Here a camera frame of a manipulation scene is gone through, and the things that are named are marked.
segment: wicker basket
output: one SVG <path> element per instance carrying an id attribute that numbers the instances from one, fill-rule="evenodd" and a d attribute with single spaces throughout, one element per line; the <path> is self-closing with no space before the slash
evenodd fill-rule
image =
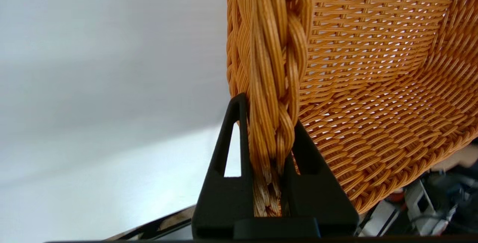
<path id="1" fill-rule="evenodd" d="M 299 119 L 359 213 L 478 135 L 478 0 L 227 0 L 256 216 Z"/>

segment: orange wicker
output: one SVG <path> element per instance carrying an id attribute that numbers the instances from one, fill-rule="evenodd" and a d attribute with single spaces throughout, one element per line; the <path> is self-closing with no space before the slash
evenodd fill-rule
<path id="1" fill-rule="evenodd" d="M 478 135 L 478 0 L 227 4 L 227 79 L 249 97 L 257 216 L 278 212 L 267 185 L 297 117 L 359 213 Z"/>

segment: white wall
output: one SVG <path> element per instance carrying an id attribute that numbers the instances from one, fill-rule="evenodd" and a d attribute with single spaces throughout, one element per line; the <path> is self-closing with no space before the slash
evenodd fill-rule
<path id="1" fill-rule="evenodd" d="M 0 242 L 194 204 L 229 101 L 226 0 L 0 3 Z"/>

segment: woven wicker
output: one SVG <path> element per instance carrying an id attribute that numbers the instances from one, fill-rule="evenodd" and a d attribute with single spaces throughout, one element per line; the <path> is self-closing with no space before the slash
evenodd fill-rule
<path id="1" fill-rule="evenodd" d="M 297 117 L 359 213 L 478 135 L 478 0 L 227 4 L 256 216 L 280 211 L 275 179 Z"/>

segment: wicker strand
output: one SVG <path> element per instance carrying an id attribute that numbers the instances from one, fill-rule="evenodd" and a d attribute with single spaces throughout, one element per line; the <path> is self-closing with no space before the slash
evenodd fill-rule
<path id="1" fill-rule="evenodd" d="M 257 216 L 280 214 L 279 177 L 274 175 L 282 174 L 294 143 L 312 10 L 313 0 L 253 0 L 249 149 Z"/>

